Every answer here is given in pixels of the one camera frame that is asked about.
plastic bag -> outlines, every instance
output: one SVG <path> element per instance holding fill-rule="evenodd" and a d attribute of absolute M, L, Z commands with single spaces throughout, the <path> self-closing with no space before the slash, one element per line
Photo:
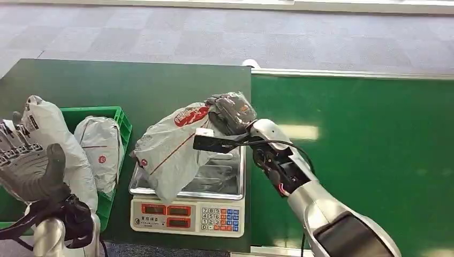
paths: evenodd
<path fill-rule="evenodd" d="M 74 136 L 92 165 L 97 190 L 111 198 L 124 155 L 117 122 L 88 116 L 77 125 Z"/>
<path fill-rule="evenodd" d="M 58 143 L 66 156 L 64 182 L 71 192 L 86 203 L 92 211 L 97 210 L 98 196 L 93 178 L 92 167 L 84 150 L 66 126 L 63 114 L 53 103 L 32 95 L 25 104 L 22 123 L 32 138 L 44 149 Z"/>
<path fill-rule="evenodd" d="M 136 143 L 133 155 L 165 204 L 171 203 L 194 179 L 199 167 L 217 155 L 192 148 L 198 127 L 213 129 L 215 135 L 221 135 L 208 119 L 209 108 L 204 103 L 192 103 L 178 109 L 149 127 Z"/>

robotic hand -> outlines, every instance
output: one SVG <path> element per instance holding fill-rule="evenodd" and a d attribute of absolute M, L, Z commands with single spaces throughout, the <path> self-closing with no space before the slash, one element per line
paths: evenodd
<path fill-rule="evenodd" d="M 401 256 L 394 241 L 378 224 L 338 201 L 320 185 L 307 154 L 292 144 L 275 123 L 257 120 L 255 111 L 241 94 L 215 95 L 207 104 L 219 109 L 210 120 L 233 133 L 214 138 L 212 131 L 198 128 L 193 148 L 228 153 L 237 146 L 251 146 L 255 164 L 281 196 L 288 197 L 315 257 Z"/>
<path fill-rule="evenodd" d="M 29 205 L 23 218 L 0 230 L 0 240 L 21 242 L 37 225 L 35 256 L 97 256 L 99 218 L 63 182 L 65 153 L 59 144 L 44 150 L 20 121 L 18 112 L 13 121 L 0 119 L 0 184 Z M 66 240 L 72 240 L 68 247 Z"/>

electronic scale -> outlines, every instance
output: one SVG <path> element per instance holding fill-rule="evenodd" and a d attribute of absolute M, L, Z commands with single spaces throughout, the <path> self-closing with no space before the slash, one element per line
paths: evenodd
<path fill-rule="evenodd" d="M 245 149 L 217 154 L 164 205 L 138 164 L 131 178 L 131 228 L 135 231 L 211 237 L 241 237 L 245 218 Z"/>

green table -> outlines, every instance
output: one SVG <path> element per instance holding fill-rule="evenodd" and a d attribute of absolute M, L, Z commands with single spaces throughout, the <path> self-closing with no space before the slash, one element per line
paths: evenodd
<path fill-rule="evenodd" d="M 22 110 L 31 94 L 61 108 L 118 105 L 133 124 L 129 153 L 147 127 L 176 109 L 216 93 L 239 90 L 251 98 L 249 67 L 22 59 L 0 80 L 0 117 L 10 117 L 12 111 Z M 174 248 L 249 251 L 250 211 L 246 212 L 245 234 L 240 238 L 134 232 L 129 224 L 132 196 L 128 191 L 133 169 L 133 159 L 125 157 L 109 225 L 101 234 L 105 240 Z M 246 186 L 246 208 L 250 206 L 249 185 Z M 19 203 L 11 199 L 0 204 L 0 221 L 14 221 L 21 216 L 23 208 L 11 208 L 12 205 L 17 207 Z"/>
<path fill-rule="evenodd" d="M 81 98 L 80 89 L 89 94 Z M 449 222 L 454 213 L 453 78 L 253 71 L 251 79 L 243 67 L 22 60 L 0 80 L 0 90 L 0 116 L 21 109 L 31 93 L 43 93 L 61 107 L 120 105 L 134 125 L 132 142 L 177 107 L 214 92 L 242 90 L 261 118 L 287 125 L 292 140 L 313 159 L 321 183 L 377 221 L 403 256 L 440 256 L 454 248 L 454 223 Z M 153 96 L 155 102 L 145 105 L 146 92 L 172 92 L 175 100 Z M 152 119 L 144 122 L 143 117 Z M 247 244 L 300 247 L 301 225 L 285 199 L 248 164 L 252 234 L 241 247 L 233 240 L 202 243 L 132 232 L 127 223 L 130 162 L 125 162 L 103 236 L 171 247 L 213 244 L 213 249 L 231 251 L 247 251 Z M 18 217 L 6 212 L 10 209 L 0 207 L 0 221 Z"/>

floor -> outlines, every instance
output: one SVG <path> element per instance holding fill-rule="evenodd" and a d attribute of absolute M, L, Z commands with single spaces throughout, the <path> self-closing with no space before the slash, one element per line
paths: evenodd
<path fill-rule="evenodd" d="M 0 4 L 0 78 L 20 58 L 454 74 L 454 17 Z M 128 247 L 111 246 L 110 256 Z M 138 249 L 138 256 L 219 253 Z M 2 256 L 31 256 L 15 242 Z"/>

